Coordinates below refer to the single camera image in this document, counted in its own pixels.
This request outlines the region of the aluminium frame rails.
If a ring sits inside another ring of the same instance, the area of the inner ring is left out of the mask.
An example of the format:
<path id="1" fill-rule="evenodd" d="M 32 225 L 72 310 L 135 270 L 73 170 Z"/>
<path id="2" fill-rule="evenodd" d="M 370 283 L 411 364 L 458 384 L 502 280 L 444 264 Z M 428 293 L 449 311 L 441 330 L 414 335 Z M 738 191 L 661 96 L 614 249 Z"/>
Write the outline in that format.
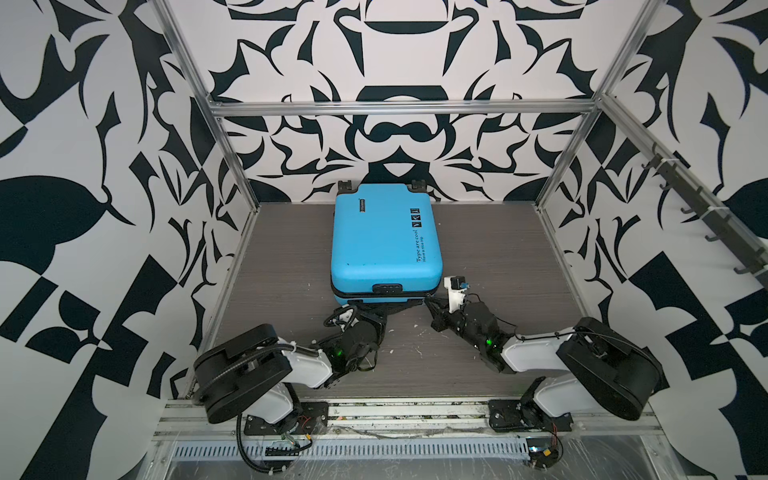
<path id="1" fill-rule="evenodd" d="M 763 1 L 161 1 L 261 201 L 341 179 L 536 201 L 588 311 L 676 388 L 767 387 L 767 289 L 643 166 L 657 143 L 767 246 Z"/>

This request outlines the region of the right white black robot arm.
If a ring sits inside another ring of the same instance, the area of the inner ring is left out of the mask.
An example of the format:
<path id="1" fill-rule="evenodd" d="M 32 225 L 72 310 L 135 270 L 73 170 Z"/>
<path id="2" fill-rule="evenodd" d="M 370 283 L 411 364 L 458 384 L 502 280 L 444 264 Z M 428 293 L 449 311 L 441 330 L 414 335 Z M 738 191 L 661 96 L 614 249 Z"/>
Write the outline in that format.
<path id="1" fill-rule="evenodd" d="M 534 379 L 516 401 L 513 423 L 524 430 L 552 429 L 560 417 L 599 409 L 635 421 L 665 380 L 650 351 L 592 317 L 563 331 L 525 336 L 502 330 L 503 321 L 482 301 L 429 297 L 425 304 L 432 328 L 454 332 L 491 370 L 561 373 Z"/>

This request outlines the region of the black wall hook rack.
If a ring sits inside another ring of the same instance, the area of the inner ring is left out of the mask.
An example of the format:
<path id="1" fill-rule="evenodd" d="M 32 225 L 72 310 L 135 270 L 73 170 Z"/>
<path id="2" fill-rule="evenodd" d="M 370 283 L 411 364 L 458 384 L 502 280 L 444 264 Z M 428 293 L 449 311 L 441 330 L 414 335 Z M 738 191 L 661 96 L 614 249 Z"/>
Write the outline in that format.
<path id="1" fill-rule="evenodd" d="M 663 183 L 664 192 L 674 192 L 685 204 L 681 213 L 703 221 L 710 231 L 705 239 L 722 243 L 740 262 L 734 268 L 737 275 L 750 275 L 767 289 L 767 246 L 737 217 L 734 211 L 718 199 L 679 159 L 666 155 L 653 143 L 652 157 L 643 166 L 653 170 Z"/>

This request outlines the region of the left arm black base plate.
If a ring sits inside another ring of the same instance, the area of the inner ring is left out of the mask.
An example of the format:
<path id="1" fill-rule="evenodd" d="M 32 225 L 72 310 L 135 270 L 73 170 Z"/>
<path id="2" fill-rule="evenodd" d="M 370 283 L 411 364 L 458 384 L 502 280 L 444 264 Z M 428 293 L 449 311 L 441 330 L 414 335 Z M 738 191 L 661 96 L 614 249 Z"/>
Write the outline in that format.
<path id="1" fill-rule="evenodd" d="M 248 415 L 245 417 L 243 430 L 246 436 L 313 434 L 327 425 L 328 413 L 327 402 L 302 402 L 276 424 L 269 424 L 263 419 Z"/>

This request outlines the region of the blue hard-shell suitcase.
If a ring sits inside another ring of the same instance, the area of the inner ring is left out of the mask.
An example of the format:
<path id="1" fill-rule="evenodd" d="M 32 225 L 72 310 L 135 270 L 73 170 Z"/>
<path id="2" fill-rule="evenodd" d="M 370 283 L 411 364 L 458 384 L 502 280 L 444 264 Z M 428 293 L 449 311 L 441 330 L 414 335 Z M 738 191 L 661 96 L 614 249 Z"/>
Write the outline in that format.
<path id="1" fill-rule="evenodd" d="M 440 286 L 443 267 L 424 181 L 338 183 L 330 282 L 340 304 L 423 299 Z"/>

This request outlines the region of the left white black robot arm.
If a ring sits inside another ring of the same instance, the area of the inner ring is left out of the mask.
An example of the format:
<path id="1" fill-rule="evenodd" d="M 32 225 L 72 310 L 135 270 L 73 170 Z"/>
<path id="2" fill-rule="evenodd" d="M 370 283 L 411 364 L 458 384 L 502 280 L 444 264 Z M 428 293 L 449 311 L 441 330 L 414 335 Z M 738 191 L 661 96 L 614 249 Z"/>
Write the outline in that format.
<path id="1" fill-rule="evenodd" d="M 285 472 L 294 458 L 313 445 L 310 438 L 299 443 L 293 437 L 295 433 L 310 436 L 310 424 L 318 417 L 304 412 L 296 386 L 329 388 L 350 373 L 376 366 L 387 324 L 382 309 L 346 304 L 323 324 L 337 331 L 314 346 L 287 341 L 273 325 L 261 324 L 206 351 L 193 364 L 197 387 L 192 401 L 204 408 L 211 424 L 235 421 L 238 454 L 259 474 Z M 287 444 L 265 448 L 271 460 L 254 458 L 244 442 L 247 420 L 256 421 Z"/>

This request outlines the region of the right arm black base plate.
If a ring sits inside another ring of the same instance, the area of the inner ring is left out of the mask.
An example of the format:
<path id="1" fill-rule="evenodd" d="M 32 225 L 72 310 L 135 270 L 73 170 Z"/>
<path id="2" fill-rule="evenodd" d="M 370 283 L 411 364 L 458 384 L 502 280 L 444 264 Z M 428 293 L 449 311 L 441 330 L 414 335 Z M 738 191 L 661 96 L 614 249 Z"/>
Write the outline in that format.
<path id="1" fill-rule="evenodd" d="M 488 401 L 489 426 L 498 433 L 552 431 L 571 432 L 569 413 L 552 417 L 533 401 L 494 399 Z"/>

